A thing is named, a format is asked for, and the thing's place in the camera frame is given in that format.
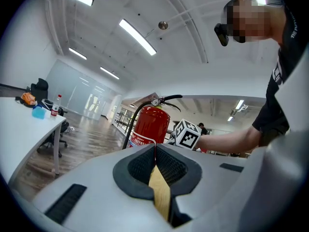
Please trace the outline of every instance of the fire extinguisher label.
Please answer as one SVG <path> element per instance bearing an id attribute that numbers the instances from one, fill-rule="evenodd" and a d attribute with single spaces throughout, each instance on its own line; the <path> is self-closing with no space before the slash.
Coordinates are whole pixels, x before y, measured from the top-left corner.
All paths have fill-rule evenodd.
<path id="1" fill-rule="evenodd" d="M 135 147 L 137 145 L 147 145 L 147 144 L 153 144 L 153 143 L 155 143 L 155 140 L 153 140 L 151 138 L 145 138 L 141 135 L 137 135 L 134 132 L 134 133 L 132 133 L 129 147 Z"/>

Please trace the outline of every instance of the fire extinguisher pressure gauge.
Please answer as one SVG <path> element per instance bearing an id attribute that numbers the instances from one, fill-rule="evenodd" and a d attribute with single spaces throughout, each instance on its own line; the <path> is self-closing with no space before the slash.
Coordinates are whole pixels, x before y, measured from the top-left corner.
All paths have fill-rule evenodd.
<path id="1" fill-rule="evenodd" d="M 160 104 L 160 99 L 158 99 L 158 98 L 153 99 L 153 101 L 151 102 L 151 104 L 152 104 L 153 106 L 158 106 L 158 105 Z"/>

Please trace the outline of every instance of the red fire extinguisher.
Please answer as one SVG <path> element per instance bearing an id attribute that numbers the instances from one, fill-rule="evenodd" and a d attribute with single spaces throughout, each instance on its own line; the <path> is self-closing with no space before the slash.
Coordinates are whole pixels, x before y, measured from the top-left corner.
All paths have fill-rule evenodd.
<path id="1" fill-rule="evenodd" d="M 160 104 L 166 104 L 176 107 L 180 111 L 180 109 L 177 106 L 171 103 L 167 103 L 165 101 L 182 97 L 183 97 L 182 95 L 171 95 L 162 98 L 156 98 L 152 101 L 147 101 L 142 105 L 140 105 L 132 117 L 131 124 L 123 145 L 123 149 L 126 148 L 134 120 L 140 110 L 141 112 L 139 115 L 139 119 L 132 133 L 129 147 L 134 147 L 137 145 L 153 144 L 153 143 L 154 144 L 163 143 L 165 134 L 168 130 L 170 117 L 165 111 L 162 110 Z"/>

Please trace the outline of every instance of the black t-shirt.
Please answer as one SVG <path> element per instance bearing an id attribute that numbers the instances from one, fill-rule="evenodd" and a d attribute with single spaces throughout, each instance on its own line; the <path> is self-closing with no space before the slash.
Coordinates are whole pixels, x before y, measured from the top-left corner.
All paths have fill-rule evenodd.
<path id="1" fill-rule="evenodd" d="M 208 133 L 208 131 L 206 130 L 206 128 L 203 128 L 203 129 L 202 129 L 202 132 L 201 132 L 201 135 L 202 135 L 202 134 L 207 135 L 207 133 Z"/>
<path id="2" fill-rule="evenodd" d="M 308 43 L 306 29 L 301 18 L 301 15 L 305 16 L 304 14 L 302 15 L 299 10 L 296 10 L 296 13 L 292 13 L 286 2 L 286 23 L 282 36 L 283 45 L 280 46 L 278 51 L 277 66 L 273 70 L 268 83 L 266 103 L 252 124 L 258 131 L 265 132 L 277 126 L 283 126 L 285 131 L 289 128 L 283 111 L 275 98 L 275 93 L 297 66 Z"/>

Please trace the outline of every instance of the black and white marker cube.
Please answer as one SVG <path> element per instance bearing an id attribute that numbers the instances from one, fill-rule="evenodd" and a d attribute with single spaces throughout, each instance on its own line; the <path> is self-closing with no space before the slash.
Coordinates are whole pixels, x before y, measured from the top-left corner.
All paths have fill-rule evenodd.
<path id="1" fill-rule="evenodd" d="M 197 126 L 189 121 L 182 119 L 176 129 L 176 146 L 192 150 L 201 136 Z"/>

